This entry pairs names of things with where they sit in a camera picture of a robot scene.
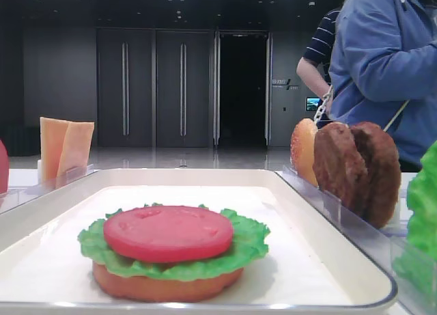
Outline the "green lettuce leaf in rack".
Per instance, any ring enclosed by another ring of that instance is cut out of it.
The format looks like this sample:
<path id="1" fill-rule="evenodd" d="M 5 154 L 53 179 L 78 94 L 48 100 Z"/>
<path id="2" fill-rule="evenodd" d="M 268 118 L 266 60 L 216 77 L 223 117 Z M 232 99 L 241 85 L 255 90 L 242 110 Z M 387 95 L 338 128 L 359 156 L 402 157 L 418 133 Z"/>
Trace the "green lettuce leaf in rack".
<path id="1" fill-rule="evenodd" d="M 407 248 L 396 258 L 396 273 L 436 301 L 436 144 L 421 158 L 421 171 L 408 183 Z"/>

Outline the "small wall screen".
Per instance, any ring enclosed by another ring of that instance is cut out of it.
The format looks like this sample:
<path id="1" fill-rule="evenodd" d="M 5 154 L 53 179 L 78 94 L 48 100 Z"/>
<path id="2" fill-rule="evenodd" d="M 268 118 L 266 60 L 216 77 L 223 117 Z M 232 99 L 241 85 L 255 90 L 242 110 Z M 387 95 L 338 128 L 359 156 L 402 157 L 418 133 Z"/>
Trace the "small wall screen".
<path id="1" fill-rule="evenodd" d="M 317 111 L 320 106 L 320 98 L 307 97 L 306 98 L 306 110 L 307 111 Z"/>

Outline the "green lettuce leaf on bun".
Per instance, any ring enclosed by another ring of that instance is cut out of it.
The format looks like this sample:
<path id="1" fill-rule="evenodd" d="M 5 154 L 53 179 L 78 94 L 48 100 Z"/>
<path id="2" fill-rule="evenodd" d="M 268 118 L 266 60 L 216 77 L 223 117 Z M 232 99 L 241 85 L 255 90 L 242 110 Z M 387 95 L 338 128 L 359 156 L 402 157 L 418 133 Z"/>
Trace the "green lettuce leaf on bun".
<path id="1" fill-rule="evenodd" d="M 183 282 L 210 279 L 242 269 L 266 256 L 269 250 L 269 246 L 264 242 L 270 233 L 266 224 L 225 208 L 220 214 L 231 221 L 234 235 L 231 247 L 222 255 L 205 260 L 180 262 L 170 267 L 158 263 L 131 260 L 114 252 L 104 241 L 104 222 L 121 212 L 120 208 L 114 213 L 106 214 L 104 219 L 95 220 L 77 237 L 83 256 L 105 266 L 108 272 L 120 277 L 140 276 Z"/>

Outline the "red tomato slice on burger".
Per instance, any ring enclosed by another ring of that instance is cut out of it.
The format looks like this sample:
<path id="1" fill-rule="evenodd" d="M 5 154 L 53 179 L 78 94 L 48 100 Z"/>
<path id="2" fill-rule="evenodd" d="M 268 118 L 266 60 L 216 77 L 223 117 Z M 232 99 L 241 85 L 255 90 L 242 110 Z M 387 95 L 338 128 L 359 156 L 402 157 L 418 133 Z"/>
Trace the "red tomato slice on burger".
<path id="1" fill-rule="evenodd" d="M 206 208 L 149 206 L 113 215 L 104 239 L 117 254 L 151 263 L 212 258 L 230 248 L 231 221 Z"/>

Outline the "brown meat patty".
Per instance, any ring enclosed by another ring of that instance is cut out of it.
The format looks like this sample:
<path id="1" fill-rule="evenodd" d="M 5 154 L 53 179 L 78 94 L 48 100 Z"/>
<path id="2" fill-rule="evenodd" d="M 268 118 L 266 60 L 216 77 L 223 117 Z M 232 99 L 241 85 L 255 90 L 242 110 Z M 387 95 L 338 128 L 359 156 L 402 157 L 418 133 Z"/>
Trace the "brown meat patty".
<path id="1" fill-rule="evenodd" d="M 351 131 L 369 177 L 363 219 L 380 229 L 391 220 L 398 201 L 401 170 L 397 147 L 377 124 L 361 122 L 352 126 Z"/>
<path id="2" fill-rule="evenodd" d="M 321 190 L 338 197 L 356 215 L 363 215 L 369 175 L 347 125 L 332 122 L 315 134 L 313 171 Z"/>

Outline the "person in striped shirt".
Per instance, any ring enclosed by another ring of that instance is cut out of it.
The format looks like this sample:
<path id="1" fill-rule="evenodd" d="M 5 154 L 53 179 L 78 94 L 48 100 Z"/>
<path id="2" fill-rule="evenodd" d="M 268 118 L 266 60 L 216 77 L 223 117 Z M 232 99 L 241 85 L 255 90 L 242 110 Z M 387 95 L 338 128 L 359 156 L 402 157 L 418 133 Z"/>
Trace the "person in striped shirt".
<path id="1" fill-rule="evenodd" d="M 341 7 L 335 8 L 323 16 L 296 69 L 303 83 L 320 98 L 318 106 L 323 104 L 331 85 L 328 71 L 340 10 Z"/>

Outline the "clear acrylic left rack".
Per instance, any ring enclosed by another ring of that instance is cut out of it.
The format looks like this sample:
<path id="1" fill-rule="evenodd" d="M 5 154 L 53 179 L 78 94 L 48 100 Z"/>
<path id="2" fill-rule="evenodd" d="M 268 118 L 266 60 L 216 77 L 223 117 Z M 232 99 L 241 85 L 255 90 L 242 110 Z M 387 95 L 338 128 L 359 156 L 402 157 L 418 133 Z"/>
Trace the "clear acrylic left rack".
<path id="1" fill-rule="evenodd" d="M 41 166 L 41 160 L 38 160 L 37 169 L 10 170 L 8 190 L 1 194 L 1 214 L 96 172 L 93 165 L 76 167 L 43 182 Z"/>

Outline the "white rectangular tray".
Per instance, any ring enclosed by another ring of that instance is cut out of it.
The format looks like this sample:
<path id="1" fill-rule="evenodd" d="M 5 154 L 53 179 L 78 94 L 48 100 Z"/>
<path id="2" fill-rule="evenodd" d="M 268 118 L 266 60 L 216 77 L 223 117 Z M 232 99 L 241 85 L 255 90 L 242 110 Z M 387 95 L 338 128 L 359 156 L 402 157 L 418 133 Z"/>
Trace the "white rectangular tray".
<path id="1" fill-rule="evenodd" d="M 118 209 L 203 204 L 270 228 L 268 255 L 202 303 L 112 299 L 79 232 Z M 395 280 L 278 174 L 256 169 L 107 169 L 1 214 L 2 314 L 385 314 Z"/>

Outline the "bottom bun slice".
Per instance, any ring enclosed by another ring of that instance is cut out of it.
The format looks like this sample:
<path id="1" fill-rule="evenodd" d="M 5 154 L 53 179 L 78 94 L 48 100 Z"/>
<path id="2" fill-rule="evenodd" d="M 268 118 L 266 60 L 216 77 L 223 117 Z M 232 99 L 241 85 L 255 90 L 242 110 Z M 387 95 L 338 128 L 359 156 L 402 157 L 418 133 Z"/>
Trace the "bottom bun slice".
<path id="1" fill-rule="evenodd" d="M 237 282 L 243 270 L 238 269 L 210 279 L 183 282 L 146 276 L 122 277 L 110 273 L 104 265 L 92 264 L 94 279 L 103 292 L 115 298 L 155 303 L 191 303 L 211 299 Z"/>

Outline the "red tomato slice in rack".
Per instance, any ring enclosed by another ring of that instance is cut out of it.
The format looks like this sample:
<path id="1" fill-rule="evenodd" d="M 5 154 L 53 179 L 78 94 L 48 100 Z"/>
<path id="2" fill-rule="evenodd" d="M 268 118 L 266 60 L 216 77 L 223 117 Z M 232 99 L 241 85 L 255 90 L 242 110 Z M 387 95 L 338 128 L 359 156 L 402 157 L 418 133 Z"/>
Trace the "red tomato slice in rack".
<path id="1" fill-rule="evenodd" d="M 8 190 L 9 169 L 8 153 L 3 142 L 0 141 L 0 194 Z"/>

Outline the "rear cheese slice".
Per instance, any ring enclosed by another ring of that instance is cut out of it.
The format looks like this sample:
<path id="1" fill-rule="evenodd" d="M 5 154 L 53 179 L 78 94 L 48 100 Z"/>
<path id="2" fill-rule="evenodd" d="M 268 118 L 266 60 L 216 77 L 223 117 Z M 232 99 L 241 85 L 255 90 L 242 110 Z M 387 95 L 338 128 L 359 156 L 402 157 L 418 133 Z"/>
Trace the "rear cheese slice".
<path id="1" fill-rule="evenodd" d="M 67 120 L 40 117 L 40 147 L 42 181 L 57 177 L 64 138 L 69 125 Z"/>

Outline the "person in blue hoodie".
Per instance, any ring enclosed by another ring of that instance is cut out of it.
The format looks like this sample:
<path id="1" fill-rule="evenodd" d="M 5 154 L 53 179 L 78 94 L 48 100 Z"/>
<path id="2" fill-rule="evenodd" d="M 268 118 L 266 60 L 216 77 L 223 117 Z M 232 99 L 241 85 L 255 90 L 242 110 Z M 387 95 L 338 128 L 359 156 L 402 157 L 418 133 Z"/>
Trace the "person in blue hoodie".
<path id="1" fill-rule="evenodd" d="M 345 0 L 330 77 L 330 118 L 378 124 L 420 170 L 436 141 L 436 0 Z"/>

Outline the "dark double door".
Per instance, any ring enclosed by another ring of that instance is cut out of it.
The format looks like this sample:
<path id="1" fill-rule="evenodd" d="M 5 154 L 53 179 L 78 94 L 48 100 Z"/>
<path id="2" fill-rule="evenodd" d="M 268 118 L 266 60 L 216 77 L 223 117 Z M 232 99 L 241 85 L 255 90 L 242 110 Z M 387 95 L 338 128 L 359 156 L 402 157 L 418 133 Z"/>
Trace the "dark double door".
<path id="1" fill-rule="evenodd" d="M 98 143 L 212 146 L 210 31 L 99 29 Z"/>

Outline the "sesame top bun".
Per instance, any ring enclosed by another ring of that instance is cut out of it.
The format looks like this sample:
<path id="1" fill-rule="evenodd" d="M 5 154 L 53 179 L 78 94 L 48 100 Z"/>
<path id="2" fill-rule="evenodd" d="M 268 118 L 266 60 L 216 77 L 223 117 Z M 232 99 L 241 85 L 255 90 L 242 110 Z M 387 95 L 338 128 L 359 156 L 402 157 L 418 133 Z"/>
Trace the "sesame top bun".
<path id="1" fill-rule="evenodd" d="M 312 119 L 304 118 L 295 126 L 290 143 L 290 159 L 298 175 L 318 187 L 313 171 L 314 142 L 318 128 Z"/>

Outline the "clear acrylic rack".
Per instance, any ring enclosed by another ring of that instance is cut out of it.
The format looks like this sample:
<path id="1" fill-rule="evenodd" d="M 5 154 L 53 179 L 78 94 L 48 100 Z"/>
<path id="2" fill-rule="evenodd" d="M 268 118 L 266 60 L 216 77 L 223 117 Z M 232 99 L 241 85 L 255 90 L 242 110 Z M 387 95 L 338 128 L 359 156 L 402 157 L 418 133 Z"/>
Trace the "clear acrylic rack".
<path id="1" fill-rule="evenodd" d="M 41 160 L 38 160 L 37 169 L 10 170 L 8 190 L 1 194 L 1 214 L 96 172 L 93 165 L 76 167 L 43 182 L 41 166 Z"/>
<path id="2" fill-rule="evenodd" d="M 401 175 L 395 214 L 389 224 L 379 230 L 341 206 L 330 193 L 321 192 L 298 177 L 293 169 L 285 166 L 277 173 L 395 278 L 399 288 L 398 300 L 405 310 L 411 314 L 436 313 L 436 261 L 407 241 L 407 224 L 412 212 L 406 206 L 406 192 L 415 173 Z"/>

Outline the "clear acrylic right rack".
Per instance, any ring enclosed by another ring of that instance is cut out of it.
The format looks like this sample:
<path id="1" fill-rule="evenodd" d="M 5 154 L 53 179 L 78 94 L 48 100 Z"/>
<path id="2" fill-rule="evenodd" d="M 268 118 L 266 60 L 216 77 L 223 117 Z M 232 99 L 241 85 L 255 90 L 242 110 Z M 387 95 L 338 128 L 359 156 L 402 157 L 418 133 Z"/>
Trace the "clear acrylic right rack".
<path id="1" fill-rule="evenodd" d="M 293 169 L 285 166 L 277 173 L 395 278 L 399 288 L 398 300 L 405 310 L 411 314 L 436 313 L 436 261 L 407 241 L 407 224 L 412 212 L 406 206 L 406 192 L 415 173 L 401 175 L 395 214 L 389 224 L 379 230 L 341 206 L 330 193 L 321 192 L 298 177 Z"/>

